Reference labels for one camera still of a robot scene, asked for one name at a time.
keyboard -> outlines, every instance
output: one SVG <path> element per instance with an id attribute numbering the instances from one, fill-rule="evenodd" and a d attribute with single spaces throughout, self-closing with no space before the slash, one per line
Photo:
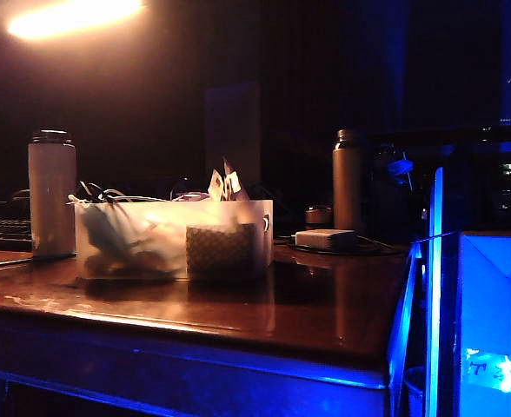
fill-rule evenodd
<path id="1" fill-rule="evenodd" d="M 31 251 L 29 220 L 0 220 L 0 249 Z"/>

thermos lid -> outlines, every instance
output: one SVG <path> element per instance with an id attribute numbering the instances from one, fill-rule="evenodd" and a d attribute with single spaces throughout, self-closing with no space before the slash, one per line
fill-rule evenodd
<path id="1" fill-rule="evenodd" d="M 33 132 L 33 143 L 72 143 L 72 136 L 62 130 L 41 129 Z"/>
<path id="2" fill-rule="evenodd" d="M 335 149 L 347 148 L 367 143 L 366 136 L 358 130 L 340 129 L 336 132 Z"/>
<path id="3" fill-rule="evenodd" d="M 360 141 L 364 135 L 358 130 L 341 129 L 336 133 L 336 137 L 339 141 Z"/>

bottle cap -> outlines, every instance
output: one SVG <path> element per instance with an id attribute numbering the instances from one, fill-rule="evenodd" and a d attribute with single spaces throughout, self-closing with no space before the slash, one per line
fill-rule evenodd
<path id="1" fill-rule="evenodd" d="M 339 141 L 360 141 L 363 139 L 363 134 L 358 130 L 341 129 L 336 133 Z"/>
<path id="2" fill-rule="evenodd" d="M 72 143 L 70 133 L 62 130 L 41 129 L 33 132 L 33 143 Z"/>

white water bottle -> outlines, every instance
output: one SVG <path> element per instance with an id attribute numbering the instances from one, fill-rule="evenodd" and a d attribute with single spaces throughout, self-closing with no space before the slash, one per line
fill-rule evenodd
<path id="1" fill-rule="evenodd" d="M 74 207 L 67 202 L 76 193 L 76 148 L 70 135 L 36 132 L 28 145 L 28 175 L 33 255 L 74 254 Z"/>

glowing panel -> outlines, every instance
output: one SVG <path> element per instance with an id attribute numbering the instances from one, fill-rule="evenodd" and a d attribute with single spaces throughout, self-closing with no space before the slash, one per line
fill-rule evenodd
<path id="1" fill-rule="evenodd" d="M 442 233 L 443 170 L 435 171 L 429 208 L 429 235 Z M 426 362 L 425 416 L 437 415 L 437 391 L 439 377 L 439 320 L 441 314 L 441 237 L 429 241 L 429 275 L 427 285 L 428 351 Z"/>
<path id="2" fill-rule="evenodd" d="M 8 31 L 23 39 L 41 39 L 117 22 L 141 8 L 141 0 L 67 0 L 16 17 Z"/>

